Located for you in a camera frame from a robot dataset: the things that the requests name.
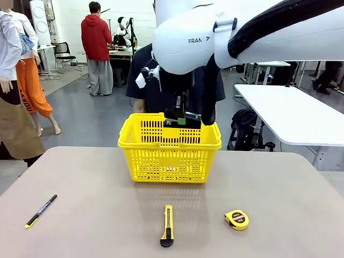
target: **red hoodie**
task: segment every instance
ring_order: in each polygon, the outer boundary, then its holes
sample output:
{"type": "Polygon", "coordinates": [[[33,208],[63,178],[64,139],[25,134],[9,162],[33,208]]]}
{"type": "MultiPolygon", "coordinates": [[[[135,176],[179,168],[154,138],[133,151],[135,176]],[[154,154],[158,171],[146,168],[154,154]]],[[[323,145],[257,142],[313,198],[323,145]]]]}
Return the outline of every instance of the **red hoodie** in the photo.
{"type": "Polygon", "coordinates": [[[109,60],[106,43],[111,43],[112,36],[107,23],[96,15],[87,15],[81,22],[82,45],[89,60],[109,60]]]}

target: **plastic basket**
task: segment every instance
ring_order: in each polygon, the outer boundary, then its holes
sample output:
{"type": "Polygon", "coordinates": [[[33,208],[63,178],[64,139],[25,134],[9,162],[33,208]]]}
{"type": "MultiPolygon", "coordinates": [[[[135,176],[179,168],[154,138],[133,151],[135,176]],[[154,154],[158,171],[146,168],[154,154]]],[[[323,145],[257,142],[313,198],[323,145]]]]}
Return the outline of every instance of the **plastic basket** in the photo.
{"type": "Polygon", "coordinates": [[[200,130],[163,127],[163,113],[132,114],[118,139],[135,182],[205,183],[221,148],[216,123],[200,130]]]}

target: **shoe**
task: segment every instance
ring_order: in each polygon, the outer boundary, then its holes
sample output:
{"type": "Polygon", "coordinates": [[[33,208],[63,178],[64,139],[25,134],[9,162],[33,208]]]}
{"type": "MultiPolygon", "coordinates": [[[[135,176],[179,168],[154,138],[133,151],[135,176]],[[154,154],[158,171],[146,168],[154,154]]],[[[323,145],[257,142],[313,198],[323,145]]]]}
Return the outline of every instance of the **shoe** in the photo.
{"type": "Polygon", "coordinates": [[[318,90],[317,90],[318,93],[321,93],[321,94],[325,94],[325,95],[330,95],[329,91],[320,87],[318,90]]]}
{"type": "Polygon", "coordinates": [[[316,82],[312,82],[313,90],[317,90],[319,85],[316,82]]]}

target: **yellow box cutter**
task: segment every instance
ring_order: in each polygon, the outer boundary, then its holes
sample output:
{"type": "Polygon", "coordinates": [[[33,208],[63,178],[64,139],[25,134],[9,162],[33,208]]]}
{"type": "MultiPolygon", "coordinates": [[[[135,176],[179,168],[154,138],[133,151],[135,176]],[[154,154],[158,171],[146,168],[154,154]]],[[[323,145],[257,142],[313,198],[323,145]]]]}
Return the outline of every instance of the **yellow box cutter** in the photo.
{"type": "Polygon", "coordinates": [[[248,216],[241,210],[231,211],[224,214],[226,221],[235,230],[245,230],[248,227],[248,216]]]}
{"type": "Polygon", "coordinates": [[[165,206],[165,231],[160,239],[160,244],[163,247],[169,247],[173,244],[173,211],[172,205],[165,206]]]}

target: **mannequin hand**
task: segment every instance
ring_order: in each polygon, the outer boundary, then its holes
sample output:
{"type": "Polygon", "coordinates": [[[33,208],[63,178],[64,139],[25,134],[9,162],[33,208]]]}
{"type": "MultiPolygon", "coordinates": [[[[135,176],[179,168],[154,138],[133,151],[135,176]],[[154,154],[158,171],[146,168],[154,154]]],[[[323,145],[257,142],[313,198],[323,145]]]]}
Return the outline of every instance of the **mannequin hand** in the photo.
{"type": "Polygon", "coordinates": [[[36,64],[39,65],[41,63],[39,55],[37,54],[35,50],[31,50],[31,53],[33,55],[34,60],[36,61],[36,64]]]}
{"type": "Polygon", "coordinates": [[[10,79],[0,76],[0,84],[1,84],[2,91],[4,93],[10,92],[11,89],[13,90],[13,86],[10,79]]]}

